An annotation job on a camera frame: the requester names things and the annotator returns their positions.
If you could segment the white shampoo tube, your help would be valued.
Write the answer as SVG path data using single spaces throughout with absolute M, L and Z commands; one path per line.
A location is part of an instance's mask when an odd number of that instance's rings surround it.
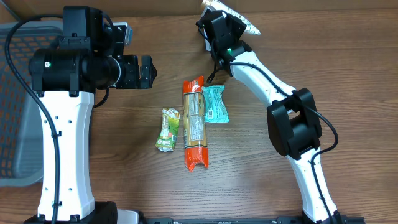
M 242 20 L 242 22 L 246 24 L 246 29 L 244 31 L 245 33 L 251 35 L 261 35 L 261 31 L 248 19 L 219 0 L 202 0 L 201 6 L 203 8 L 202 15 L 204 15 L 206 9 L 210 9 L 211 11 L 225 11 L 226 13 L 229 13 Z

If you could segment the green yellow snack packet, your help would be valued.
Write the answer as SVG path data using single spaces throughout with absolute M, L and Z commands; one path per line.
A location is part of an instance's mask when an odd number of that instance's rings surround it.
M 172 152 L 175 149 L 180 113 L 175 108 L 162 108 L 162 126 L 156 140 L 156 148 L 161 152 Z

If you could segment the teal wipes packet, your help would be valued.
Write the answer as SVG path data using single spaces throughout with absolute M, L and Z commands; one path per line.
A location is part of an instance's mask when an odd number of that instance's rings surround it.
M 206 123 L 228 123 L 229 116 L 223 103 L 224 85 L 213 85 L 203 87 L 205 97 L 205 122 Z

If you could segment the orange spaghetti package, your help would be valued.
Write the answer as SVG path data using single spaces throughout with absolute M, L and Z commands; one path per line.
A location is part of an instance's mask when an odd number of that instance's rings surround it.
M 204 77 L 183 83 L 183 139 L 185 165 L 192 172 L 196 165 L 208 168 L 208 146 L 205 124 Z

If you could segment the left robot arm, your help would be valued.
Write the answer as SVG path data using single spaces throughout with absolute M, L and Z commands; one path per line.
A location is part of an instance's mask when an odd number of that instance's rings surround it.
M 149 89 L 157 71 L 148 55 L 124 55 L 132 31 L 99 9 L 67 6 L 56 47 L 29 63 L 41 106 L 44 176 L 29 223 L 143 223 L 142 213 L 97 202 L 89 172 L 90 121 L 97 90 Z

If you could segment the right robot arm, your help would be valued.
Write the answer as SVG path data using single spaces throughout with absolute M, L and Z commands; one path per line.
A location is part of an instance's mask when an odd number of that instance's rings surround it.
M 296 90 L 278 79 L 240 38 L 245 23 L 236 16 L 206 7 L 197 21 L 200 34 L 215 63 L 245 84 L 266 106 L 269 139 L 286 157 L 297 180 L 304 223 L 342 223 L 322 171 L 321 124 L 331 123 L 316 108 L 312 93 Z

